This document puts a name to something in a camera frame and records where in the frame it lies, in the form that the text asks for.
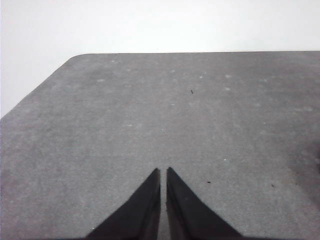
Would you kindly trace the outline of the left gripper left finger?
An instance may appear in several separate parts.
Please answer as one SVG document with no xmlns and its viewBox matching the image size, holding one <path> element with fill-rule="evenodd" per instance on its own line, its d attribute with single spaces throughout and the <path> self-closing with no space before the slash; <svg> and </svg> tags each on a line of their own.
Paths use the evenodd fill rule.
<svg viewBox="0 0 320 240">
<path fill-rule="evenodd" d="M 87 240 L 156 240 L 161 212 L 161 176 L 155 168 L 130 198 Z"/>
</svg>

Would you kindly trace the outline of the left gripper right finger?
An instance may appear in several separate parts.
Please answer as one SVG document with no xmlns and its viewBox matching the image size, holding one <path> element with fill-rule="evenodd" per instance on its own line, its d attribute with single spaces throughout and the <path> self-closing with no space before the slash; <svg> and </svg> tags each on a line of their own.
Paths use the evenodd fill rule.
<svg viewBox="0 0 320 240">
<path fill-rule="evenodd" d="M 182 178 L 166 171 L 166 206 L 173 240 L 241 239 L 243 236 L 204 204 Z"/>
</svg>

